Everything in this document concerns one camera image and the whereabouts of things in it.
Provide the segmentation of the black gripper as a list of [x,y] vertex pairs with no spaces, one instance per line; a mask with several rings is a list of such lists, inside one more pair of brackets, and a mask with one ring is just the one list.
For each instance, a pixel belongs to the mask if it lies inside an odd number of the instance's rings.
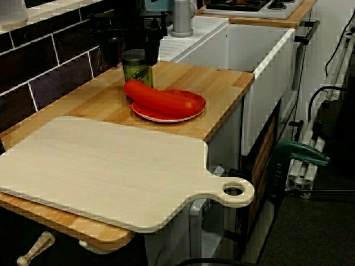
[[109,10],[88,15],[92,35],[98,39],[105,63],[116,67],[121,62],[121,38],[143,37],[146,64],[158,62],[160,40],[168,34],[168,12],[148,12],[144,1],[110,1]]

